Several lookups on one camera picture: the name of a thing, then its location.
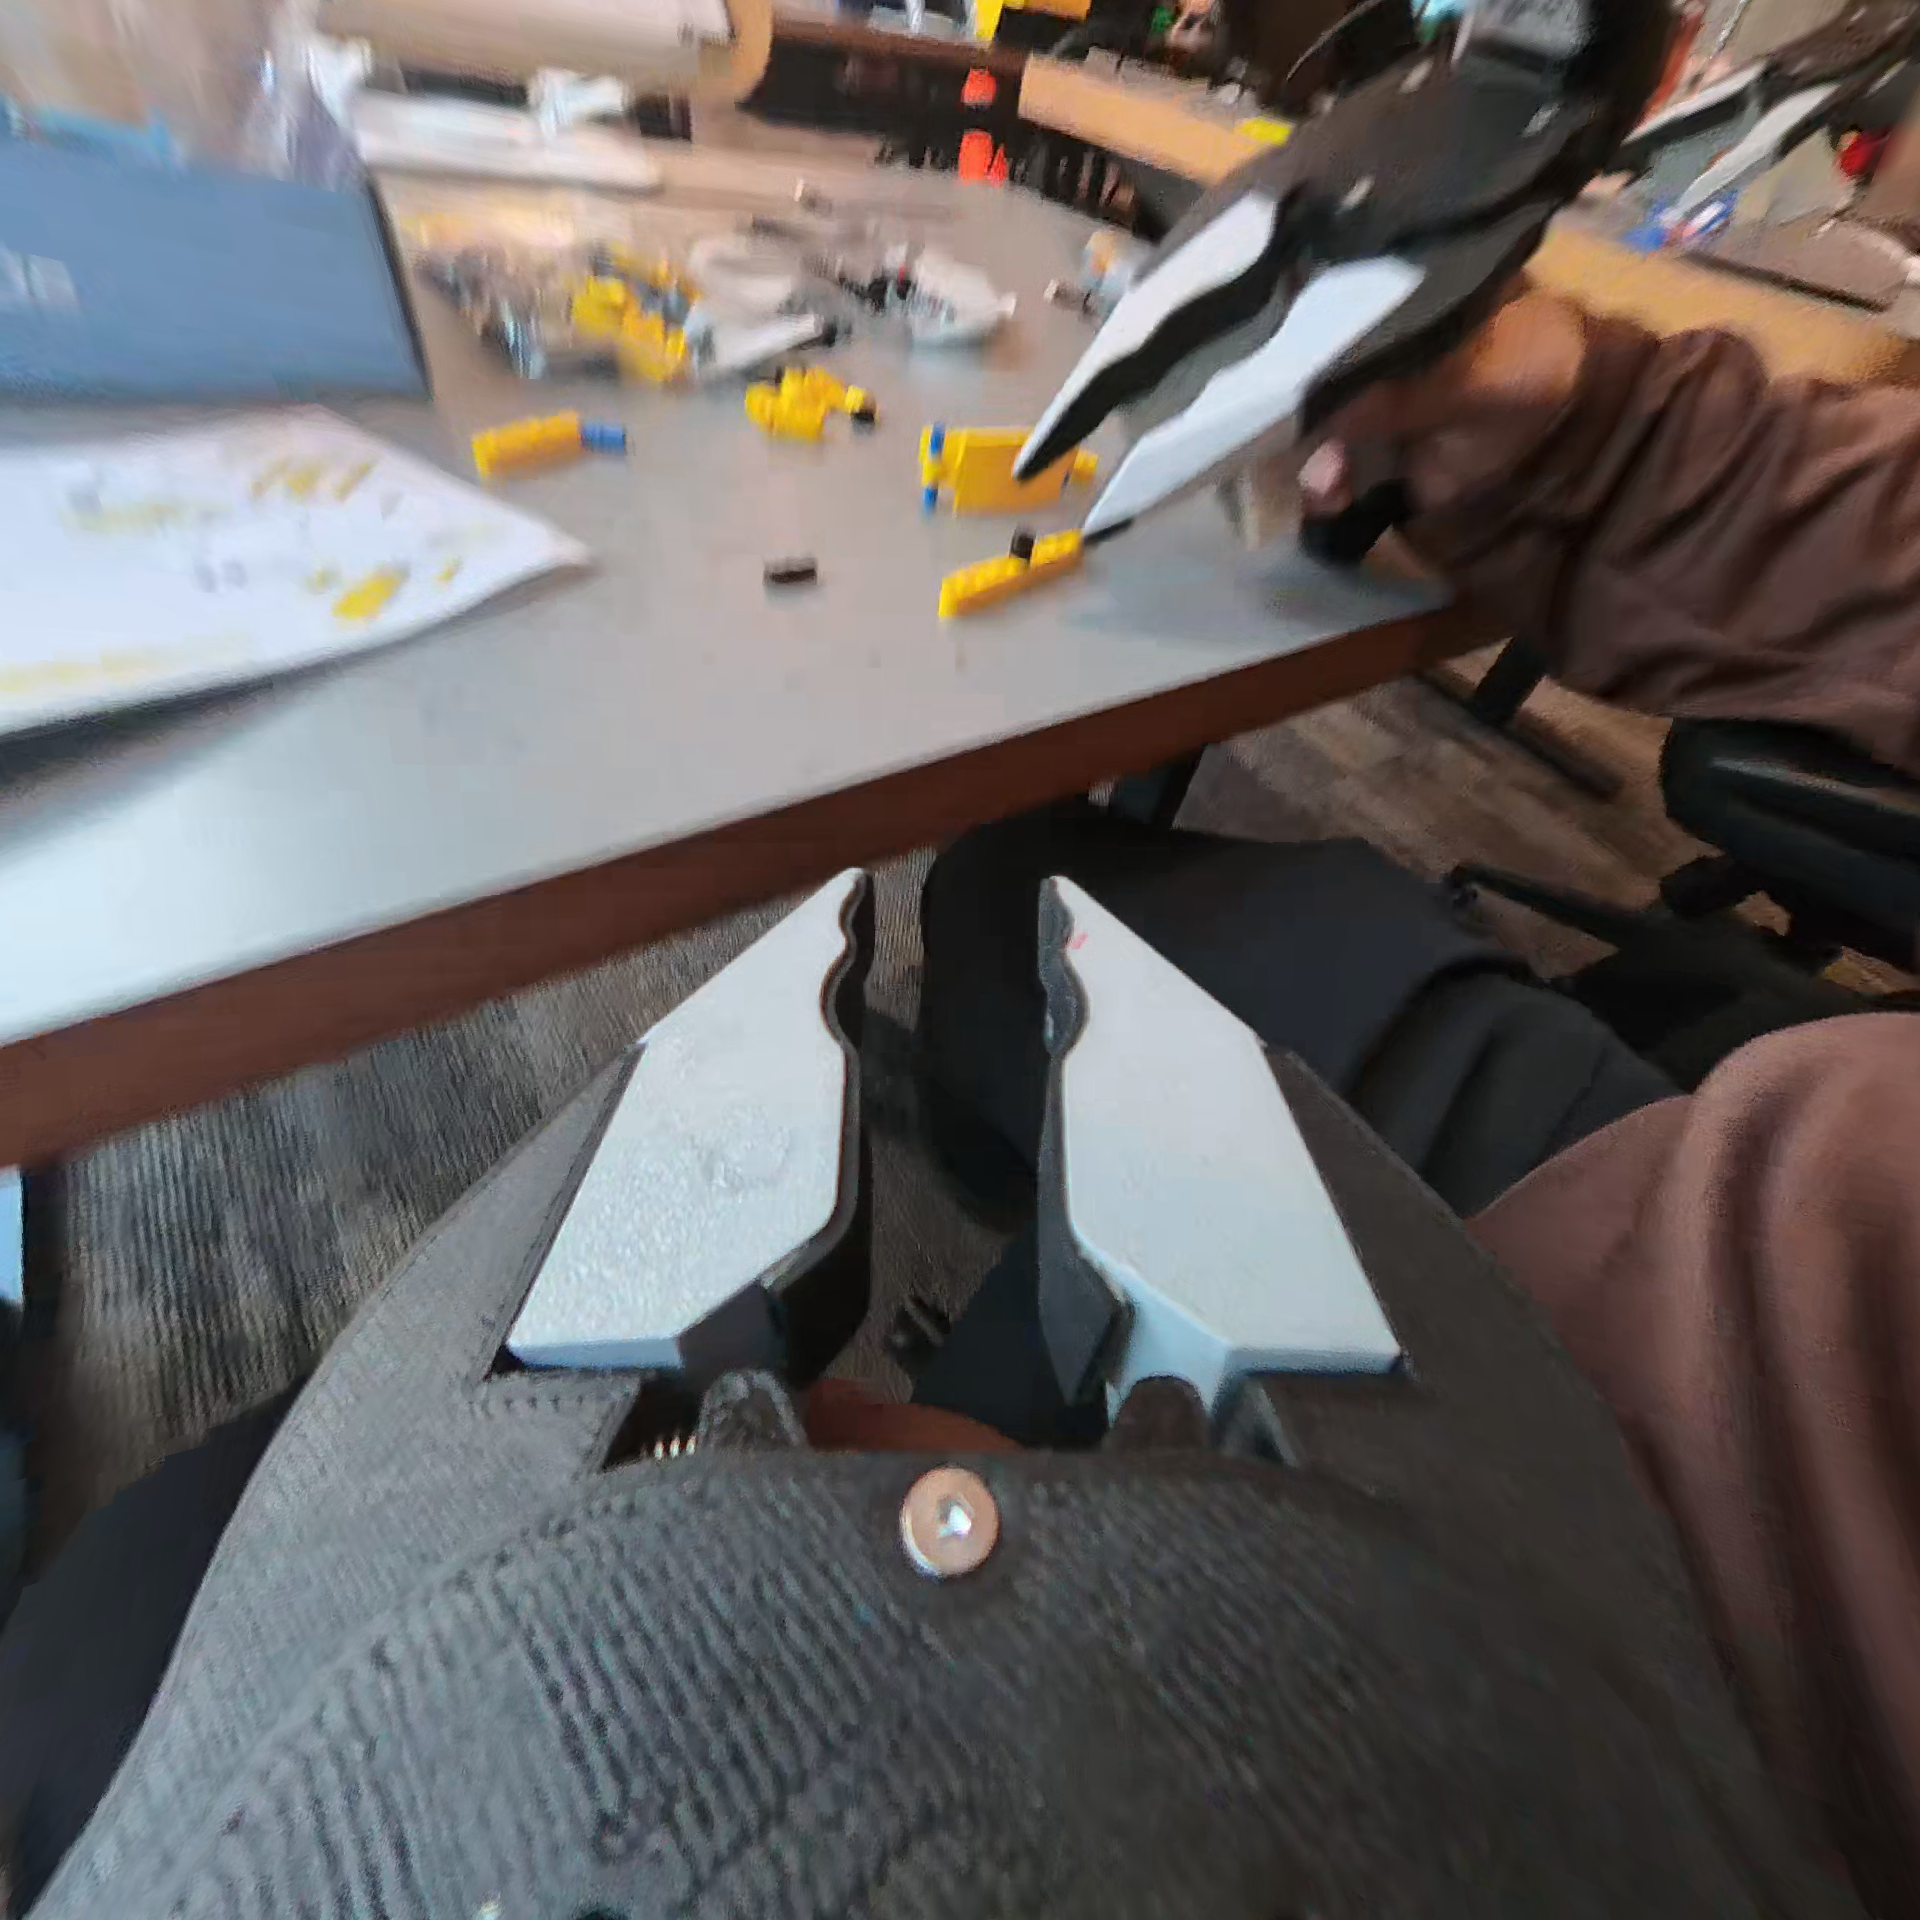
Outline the wooden background desk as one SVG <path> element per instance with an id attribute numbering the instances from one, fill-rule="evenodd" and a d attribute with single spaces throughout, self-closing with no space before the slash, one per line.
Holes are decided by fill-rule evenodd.
<path id="1" fill-rule="evenodd" d="M 1029 54 L 1020 116 L 1124 163 L 1214 184 L 1253 151 L 1284 141 L 1284 122 L 1220 90 L 1120 60 Z"/>

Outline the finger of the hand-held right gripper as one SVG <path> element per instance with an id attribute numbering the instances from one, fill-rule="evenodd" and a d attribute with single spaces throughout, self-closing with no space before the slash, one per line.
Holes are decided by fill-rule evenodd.
<path id="1" fill-rule="evenodd" d="M 1253 446 L 1292 443 L 1319 380 L 1389 320 L 1423 280 L 1427 267 L 1403 258 L 1343 262 L 1310 276 L 1257 350 L 1214 371 L 1197 397 L 1129 446 L 1082 538 L 1118 538 L 1141 513 L 1239 467 Z"/>
<path id="2" fill-rule="evenodd" d="M 1157 393 L 1194 358 L 1253 327 L 1281 287 L 1281 198 L 1231 191 L 1202 224 L 1170 234 L 1148 267 L 1114 304 L 1011 472 L 1024 481 Z"/>

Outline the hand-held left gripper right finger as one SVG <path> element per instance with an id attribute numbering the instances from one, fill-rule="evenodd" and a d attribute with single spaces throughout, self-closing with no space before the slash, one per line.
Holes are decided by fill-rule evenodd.
<path id="1" fill-rule="evenodd" d="M 1389 1376 L 1403 1341 L 1257 1034 L 1069 877 L 1038 886 L 1038 1336 L 1073 1401 L 1148 1376 Z"/>

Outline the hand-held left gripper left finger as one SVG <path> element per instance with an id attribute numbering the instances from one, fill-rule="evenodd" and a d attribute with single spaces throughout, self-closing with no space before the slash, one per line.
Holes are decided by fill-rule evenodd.
<path id="1" fill-rule="evenodd" d="M 853 1341 L 866 942 L 871 880 L 841 873 L 641 1034 L 504 1335 L 519 1365 L 802 1386 Z"/>

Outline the black office chair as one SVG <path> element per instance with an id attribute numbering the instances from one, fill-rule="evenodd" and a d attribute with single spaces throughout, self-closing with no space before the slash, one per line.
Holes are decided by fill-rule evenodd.
<path id="1" fill-rule="evenodd" d="M 1916 988 L 1864 994 L 1831 981 L 1843 955 L 1916 981 L 1916 778 L 1811 726 L 1690 720 L 1667 726 L 1659 793 L 1667 823 L 1703 856 L 1667 873 L 1648 909 L 1484 865 L 1463 865 L 1445 884 L 1607 942 L 1557 988 L 1643 1051 L 1745 1011 L 1772 1034 L 1916 1009 Z"/>

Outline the blue cardboard kit box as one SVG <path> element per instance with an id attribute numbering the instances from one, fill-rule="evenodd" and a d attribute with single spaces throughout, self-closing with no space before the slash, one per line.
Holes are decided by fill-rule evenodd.
<path id="1" fill-rule="evenodd" d="M 323 158 L 263 177 L 3 99 L 3 404 L 428 397 L 388 214 L 333 138 Z"/>

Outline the white instruction booklet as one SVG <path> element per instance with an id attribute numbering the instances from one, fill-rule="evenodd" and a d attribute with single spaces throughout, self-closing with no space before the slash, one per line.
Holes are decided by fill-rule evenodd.
<path id="1" fill-rule="evenodd" d="M 591 550 L 292 404 L 0 459 L 0 730 L 249 687 L 432 630 Z"/>

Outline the person's torso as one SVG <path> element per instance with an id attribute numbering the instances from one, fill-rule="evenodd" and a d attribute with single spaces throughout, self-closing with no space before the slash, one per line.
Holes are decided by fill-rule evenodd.
<path id="1" fill-rule="evenodd" d="M 1749 1041 L 1469 1227 L 1613 1411 L 1789 1805 L 1916 1915 L 1916 1011 Z"/>

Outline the clear bag yellow connectors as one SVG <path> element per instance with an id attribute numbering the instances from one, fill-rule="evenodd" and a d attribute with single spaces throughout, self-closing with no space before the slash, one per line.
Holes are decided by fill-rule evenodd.
<path id="1" fill-rule="evenodd" d="M 802 310 L 722 304 L 657 258 L 613 247 L 504 253 L 427 247 L 412 276 L 525 380 L 620 377 L 664 390 L 770 377 L 802 350 L 836 350 L 846 327 Z"/>

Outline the person's right hand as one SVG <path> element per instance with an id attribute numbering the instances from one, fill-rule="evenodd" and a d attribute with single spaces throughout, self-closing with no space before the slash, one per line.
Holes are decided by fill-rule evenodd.
<path id="1" fill-rule="evenodd" d="M 1456 350 L 1329 414 L 1297 470 L 1302 504 L 1343 513 L 1396 484 L 1427 513 L 1473 493 L 1569 401 L 1584 360 L 1584 310 L 1521 280 Z"/>

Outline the person's right forearm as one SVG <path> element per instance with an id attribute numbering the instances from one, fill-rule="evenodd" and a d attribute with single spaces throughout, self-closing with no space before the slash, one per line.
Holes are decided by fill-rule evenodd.
<path id="1" fill-rule="evenodd" d="M 1920 404 L 1547 302 L 1569 377 L 1434 437 L 1405 543 L 1575 694 L 1920 768 Z"/>

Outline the yellow curved panel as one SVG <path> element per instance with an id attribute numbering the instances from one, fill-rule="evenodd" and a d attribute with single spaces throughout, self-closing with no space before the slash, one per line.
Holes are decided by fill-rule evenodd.
<path id="1" fill-rule="evenodd" d="M 1059 503 L 1073 484 L 1097 476 L 1091 451 L 1069 451 L 1030 476 L 1015 476 L 1015 459 L 1029 428 L 946 428 L 942 462 L 919 462 L 924 509 L 953 513 L 1020 513 Z"/>

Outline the long yellow holed beam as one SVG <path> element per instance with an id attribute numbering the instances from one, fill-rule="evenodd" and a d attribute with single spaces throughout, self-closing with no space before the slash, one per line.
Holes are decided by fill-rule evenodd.
<path id="1" fill-rule="evenodd" d="M 1084 568 L 1082 530 L 1057 530 L 1036 538 L 1029 568 L 1015 568 L 1007 554 L 967 564 L 941 584 L 941 619 L 967 619 L 1011 599 L 1024 599 L 1057 578 L 1069 578 Z"/>

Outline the yellow angled panel piece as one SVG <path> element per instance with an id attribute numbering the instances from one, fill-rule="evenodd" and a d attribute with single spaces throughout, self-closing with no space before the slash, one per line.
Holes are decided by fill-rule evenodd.
<path id="1" fill-rule="evenodd" d="M 814 443 L 827 418 L 845 418 L 854 401 L 859 390 L 814 364 L 786 364 L 743 390 L 747 421 L 778 443 Z"/>

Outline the clear bag black parts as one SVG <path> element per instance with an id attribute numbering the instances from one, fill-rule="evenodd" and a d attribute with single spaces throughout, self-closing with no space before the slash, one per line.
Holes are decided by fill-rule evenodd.
<path id="1" fill-rule="evenodd" d="M 900 320 L 919 350 L 979 350 L 1015 318 L 1015 294 L 967 262 L 913 241 L 836 253 L 825 271 L 863 310 Z"/>

